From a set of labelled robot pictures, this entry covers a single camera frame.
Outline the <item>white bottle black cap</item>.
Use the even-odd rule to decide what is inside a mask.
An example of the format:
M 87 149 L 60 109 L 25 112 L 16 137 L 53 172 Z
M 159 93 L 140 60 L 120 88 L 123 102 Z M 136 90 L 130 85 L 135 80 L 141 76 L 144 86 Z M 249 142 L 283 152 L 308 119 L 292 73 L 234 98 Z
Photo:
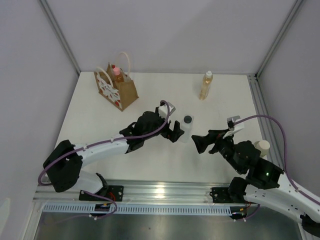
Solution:
M 182 143 L 187 143 L 191 139 L 194 117 L 186 114 L 180 122 L 180 129 L 184 131 L 183 135 L 179 138 Z

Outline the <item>pink capped small bottle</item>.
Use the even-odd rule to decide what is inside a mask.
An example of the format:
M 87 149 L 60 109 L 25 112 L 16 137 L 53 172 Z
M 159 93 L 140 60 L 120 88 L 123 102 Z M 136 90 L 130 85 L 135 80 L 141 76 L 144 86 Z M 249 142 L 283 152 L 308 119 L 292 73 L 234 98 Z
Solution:
M 112 65 L 112 70 L 113 70 L 115 81 L 118 83 L 123 83 L 125 80 L 124 80 L 124 76 L 122 74 L 121 69 L 115 65 Z

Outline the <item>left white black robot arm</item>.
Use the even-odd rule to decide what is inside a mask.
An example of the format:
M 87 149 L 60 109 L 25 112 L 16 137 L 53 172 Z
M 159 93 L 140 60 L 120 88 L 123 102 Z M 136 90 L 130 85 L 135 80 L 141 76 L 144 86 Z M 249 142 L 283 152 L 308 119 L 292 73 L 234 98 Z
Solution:
M 77 189 L 81 194 L 91 194 L 98 201 L 104 200 L 109 191 L 107 181 L 101 174 L 88 173 L 83 168 L 108 157 L 136 151 L 143 147 L 146 140 L 158 135 L 176 142 L 185 132 L 178 121 L 175 121 L 173 129 L 170 128 L 171 113 L 172 110 L 166 105 L 158 106 L 155 111 L 145 111 L 114 138 L 96 143 L 61 141 L 43 163 L 50 185 L 57 193 Z

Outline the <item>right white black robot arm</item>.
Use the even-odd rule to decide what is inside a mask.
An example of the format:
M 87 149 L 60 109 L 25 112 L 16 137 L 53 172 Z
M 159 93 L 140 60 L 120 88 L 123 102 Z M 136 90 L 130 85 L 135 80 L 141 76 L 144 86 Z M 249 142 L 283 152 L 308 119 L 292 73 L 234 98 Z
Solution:
M 198 153 L 212 145 L 210 154 L 219 153 L 240 175 L 228 187 L 228 198 L 235 203 L 252 202 L 277 211 L 301 224 L 307 233 L 320 236 L 318 197 L 307 197 L 290 182 L 288 175 L 272 162 L 261 158 L 251 141 L 234 143 L 226 130 L 209 130 L 207 135 L 192 135 Z

